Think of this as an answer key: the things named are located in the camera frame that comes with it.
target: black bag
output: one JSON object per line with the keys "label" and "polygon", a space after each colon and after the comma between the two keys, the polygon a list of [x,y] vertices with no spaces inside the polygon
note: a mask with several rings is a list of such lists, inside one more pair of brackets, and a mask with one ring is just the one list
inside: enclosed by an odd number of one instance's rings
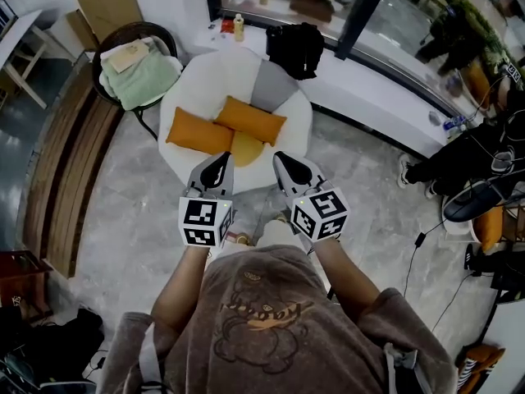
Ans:
{"label": "black bag", "polygon": [[324,49],[315,25],[271,26],[266,30],[266,54],[296,80],[312,79]]}

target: brown t-shirt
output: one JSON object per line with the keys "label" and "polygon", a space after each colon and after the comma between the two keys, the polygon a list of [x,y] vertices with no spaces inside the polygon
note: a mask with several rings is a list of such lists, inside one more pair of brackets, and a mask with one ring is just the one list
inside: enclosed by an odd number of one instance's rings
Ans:
{"label": "brown t-shirt", "polygon": [[[152,321],[124,315],[98,392],[136,392],[140,347]],[[155,326],[164,383],[174,393],[383,393],[388,341],[419,350],[432,392],[455,392],[450,357],[397,290],[383,291],[354,323],[326,298],[309,258],[295,247],[214,261],[180,336]]]}

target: green towel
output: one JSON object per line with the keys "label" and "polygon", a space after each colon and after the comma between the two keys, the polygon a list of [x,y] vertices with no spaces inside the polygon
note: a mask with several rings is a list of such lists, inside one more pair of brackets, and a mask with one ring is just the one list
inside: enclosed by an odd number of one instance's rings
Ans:
{"label": "green towel", "polygon": [[179,75],[175,67],[158,50],[148,44],[149,53],[133,66],[117,73],[111,63],[102,60],[102,69],[113,92],[129,111],[170,89]]}

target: white round ottoman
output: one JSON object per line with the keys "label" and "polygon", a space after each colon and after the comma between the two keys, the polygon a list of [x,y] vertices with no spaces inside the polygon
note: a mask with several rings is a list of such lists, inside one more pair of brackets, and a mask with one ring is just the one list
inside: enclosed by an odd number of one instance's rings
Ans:
{"label": "white round ottoman", "polygon": [[278,150],[299,156],[306,154],[312,126],[312,106],[297,82],[282,68],[263,61],[247,48],[232,47],[207,53],[189,62],[161,102],[158,149],[162,157],[186,184],[193,168],[210,155],[166,143],[175,110],[180,107],[213,121],[224,107],[228,95],[287,118],[275,146],[266,143],[257,159],[246,167],[235,168],[234,194],[276,184],[273,154]]}

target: wooden table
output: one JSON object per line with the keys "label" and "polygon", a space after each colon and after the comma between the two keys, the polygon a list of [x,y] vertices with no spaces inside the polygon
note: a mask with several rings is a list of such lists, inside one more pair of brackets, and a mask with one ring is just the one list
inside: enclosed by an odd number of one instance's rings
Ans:
{"label": "wooden table", "polygon": [[[0,40],[0,68],[3,68],[17,85],[27,92],[28,95],[33,98],[40,107],[42,107],[42,109],[45,109],[47,104],[29,86],[25,79],[27,79],[27,76],[48,46],[51,48],[56,48],[60,52],[65,53],[67,59],[71,62],[75,62],[75,58],[69,54],[54,38],[34,25],[35,21],[40,16],[40,13],[42,13],[42,11],[37,10],[18,18],[13,23],[8,32],[6,32],[2,37],[2,40]],[[29,31],[33,32],[43,41],[43,44],[40,46],[39,50],[33,57],[26,56],[16,49],[18,43]],[[22,74],[20,74],[11,64],[10,59],[13,54],[30,62]]]}

